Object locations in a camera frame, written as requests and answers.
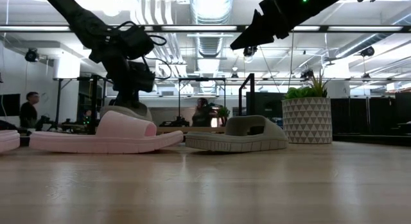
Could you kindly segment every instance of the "green plant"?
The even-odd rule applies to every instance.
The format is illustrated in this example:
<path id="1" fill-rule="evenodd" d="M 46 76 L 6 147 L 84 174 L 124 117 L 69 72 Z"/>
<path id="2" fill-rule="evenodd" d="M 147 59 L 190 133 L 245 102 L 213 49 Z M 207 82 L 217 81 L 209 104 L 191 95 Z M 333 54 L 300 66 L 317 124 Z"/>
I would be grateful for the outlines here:
<path id="1" fill-rule="evenodd" d="M 327 93 L 327 88 L 326 84 L 328 81 L 323 82 L 322 81 L 322 75 L 318 78 L 315 76 L 310 78 L 311 84 L 309 87 L 301 87 L 301 88 L 294 88 L 290 87 L 288 89 L 287 94 L 285 95 L 285 99 L 295 99 L 295 98 L 307 98 L 307 97 L 323 97 L 326 98 L 328 93 Z"/>
<path id="2" fill-rule="evenodd" d="M 227 107 L 220 107 L 217 110 L 217 117 L 221 119 L 222 126 L 225 127 L 230 116 L 230 110 Z"/>
<path id="3" fill-rule="evenodd" d="M 228 118 L 230 116 L 230 110 L 227 107 L 220 107 L 217 110 L 217 116 L 220 118 Z"/>

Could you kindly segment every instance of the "person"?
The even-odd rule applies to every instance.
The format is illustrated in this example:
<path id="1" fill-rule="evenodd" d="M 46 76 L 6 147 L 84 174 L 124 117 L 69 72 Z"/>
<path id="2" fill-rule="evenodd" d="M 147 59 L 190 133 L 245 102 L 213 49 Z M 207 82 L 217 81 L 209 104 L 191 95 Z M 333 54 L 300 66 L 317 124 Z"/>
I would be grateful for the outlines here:
<path id="1" fill-rule="evenodd" d="M 208 100 L 200 98 L 193 115 L 193 127 L 211 127 L 211 120 L 216 117 L 213 108 L 208 104 Z"/>
<path id="2" fill-rule="evenodd" d="M 20 108 L 20 126 L 23 128 L 35 128 L 37 122 L 37 111 L 34 107 L 39 102 L 37 92 L 29 92 L 26 95 L 27 102 Z"/>

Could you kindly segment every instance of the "gray slide sandal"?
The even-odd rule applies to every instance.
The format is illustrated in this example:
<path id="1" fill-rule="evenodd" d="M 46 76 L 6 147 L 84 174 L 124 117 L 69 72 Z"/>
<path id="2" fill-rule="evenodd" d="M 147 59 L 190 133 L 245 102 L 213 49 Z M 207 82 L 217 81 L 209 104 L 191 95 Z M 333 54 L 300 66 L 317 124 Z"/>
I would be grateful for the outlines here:
<path id="1" fill-rule="evenodd" d="M 252 127 L 264 127 L 261 134 L 247 135 Z M 288 138 L 283 129 L 263 116 L 243 116 L 230 118 L 225 126 L 225 134 L 189 132 L 186 147 L 224 152 L 252 152 L 280 150 L 288 146 Z"/>

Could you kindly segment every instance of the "man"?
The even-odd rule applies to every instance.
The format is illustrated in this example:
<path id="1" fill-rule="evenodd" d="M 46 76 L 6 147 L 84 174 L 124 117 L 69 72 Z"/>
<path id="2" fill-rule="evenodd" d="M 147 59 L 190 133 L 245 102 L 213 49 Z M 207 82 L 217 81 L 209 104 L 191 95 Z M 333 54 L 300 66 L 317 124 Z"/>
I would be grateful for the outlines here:
<path id="1" fill-rule="evenodd" d="M 34 107 L 39 102 L 37 92 L 29 92 L 26 95 L 27 102 L 20 108 L 20 126 L 23 128 L 35 128 L 37 122 L 37 111 Z"/>

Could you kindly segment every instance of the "air duct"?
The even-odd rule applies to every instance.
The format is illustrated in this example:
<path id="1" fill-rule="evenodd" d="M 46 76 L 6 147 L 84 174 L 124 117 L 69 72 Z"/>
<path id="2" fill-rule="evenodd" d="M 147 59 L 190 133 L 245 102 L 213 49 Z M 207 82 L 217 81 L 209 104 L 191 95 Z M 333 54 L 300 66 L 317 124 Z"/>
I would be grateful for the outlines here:
<path id="1" fill-rule="evenodd" d="M 227 24 L 230 19 L 233 0 L 190 0 L 191 16 L 195 24 Z M 220 60 L 213 59 L 221 56 L 223 50 L 222 37 L 197 37 L 195 40 L 197 60 L 200 71 L 217 73 Z M 201 82 L 201 87 L 208 87 Z"/>
<path id="2" fill-rule="evenodd" d="M 411 7 L 403 10 L 393 18 L 389 19 L 385 24 L 391 25 L 411 25 Z M 345 58 L 356 54 L 365 48 L 393 35 L 393 33 L 379 33 L 374 35 L 362 35 L 360 38 L 350 42 L 349 44 L 336 50 L 335 57 Z"/>

